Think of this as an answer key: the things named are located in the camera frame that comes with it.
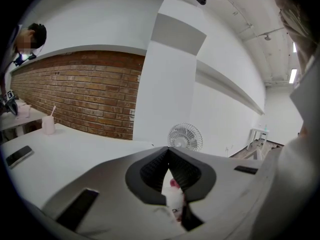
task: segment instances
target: white fan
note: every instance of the white fan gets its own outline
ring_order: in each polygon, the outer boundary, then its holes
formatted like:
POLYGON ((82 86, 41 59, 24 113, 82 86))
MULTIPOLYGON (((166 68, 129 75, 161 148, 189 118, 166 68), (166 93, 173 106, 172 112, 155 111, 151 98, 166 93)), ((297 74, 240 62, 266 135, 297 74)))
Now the white fan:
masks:
POLYGON ((200 151, 203 140, 200 131, 192 124, 180 123, 171 128, 168 135, 168 146, 200 151))

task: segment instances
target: black hair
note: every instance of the black hair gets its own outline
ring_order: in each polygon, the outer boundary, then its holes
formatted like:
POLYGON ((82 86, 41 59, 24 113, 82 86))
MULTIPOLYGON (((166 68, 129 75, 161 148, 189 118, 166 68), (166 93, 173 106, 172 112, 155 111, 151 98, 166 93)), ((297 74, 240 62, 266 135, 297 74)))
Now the black hair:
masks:
POLYGON ((46 27, 42 24, 32 23, 28 26, 28 30, 33 30, 33 42, 31 43, 32 49, 38 49, 43 46, 47 39, 46 27))

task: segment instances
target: white ceiling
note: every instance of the white ceiling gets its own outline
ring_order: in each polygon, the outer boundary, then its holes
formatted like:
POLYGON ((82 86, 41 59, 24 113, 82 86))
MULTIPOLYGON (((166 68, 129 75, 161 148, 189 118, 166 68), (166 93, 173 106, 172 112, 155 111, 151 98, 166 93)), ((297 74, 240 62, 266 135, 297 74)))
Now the white ceiling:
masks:
MULTIPOLYGON (((42 0, 24 24, 28 25, 46 15, 49 9, 71 1, 42 0)), ((195 0, 185 1, 202 7, 195 0)), ((300 69, 297 54, 293 53, 293 42, 285 29, 272 32, 270 41, 266 41, 265 36, 257 37, 283 28, 275 0, 207 0, 205 7, 223 19, 242 40, 267 87, 287 85, 291 69, 300 69)))
MULTIPOLYGON (((185 0, 201 8, 193 0, 185 0)), ((293 42, 279 18, 275 0, 207 0, 206 8, 223 19, 251 54, 267 87, 289 84, 291 69, 300 69, 293 42), (271 40, 265 40, 263 33, 271 40)))

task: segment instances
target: white counter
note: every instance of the white counter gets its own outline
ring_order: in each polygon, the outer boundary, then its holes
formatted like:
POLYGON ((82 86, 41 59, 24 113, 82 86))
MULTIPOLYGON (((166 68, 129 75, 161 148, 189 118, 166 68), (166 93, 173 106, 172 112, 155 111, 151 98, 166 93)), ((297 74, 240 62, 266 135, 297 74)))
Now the white counter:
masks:
POLYGON ((92 167, 153 148, 150 142, 108 138, 61 124, 56 124, 55 128, 53 135, 45 135, 40 129, 1 146, 4 158, 24 146, 30 146, 34 151, 8 170, 18 193, 38 208, 92 167))
POLYGON ((28 118, 19 118, 17 119, 14 114, 11 112, 6 112, 1 115, 1 122, 0 122, 0 131, 4 131, 11 128, 17 128, 18 126, 23 126, 29 122, 33 122, 36 120, 40 120, 43 117, 47 116, 47 114, 34 109, 33 107, 30 108, 30 116, 28 118))

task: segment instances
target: smartphone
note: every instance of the smartphone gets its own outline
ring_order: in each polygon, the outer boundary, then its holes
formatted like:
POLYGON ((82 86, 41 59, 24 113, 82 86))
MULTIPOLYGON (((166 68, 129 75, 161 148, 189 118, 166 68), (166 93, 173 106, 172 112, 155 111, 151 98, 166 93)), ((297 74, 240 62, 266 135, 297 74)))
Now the smartphone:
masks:
POLYGON ((33 153, 33 150, 29 146, 24 146, 12 155, 8 156, 5 160, 10 169, 20 163, 23 159, 26 159, 33 153))

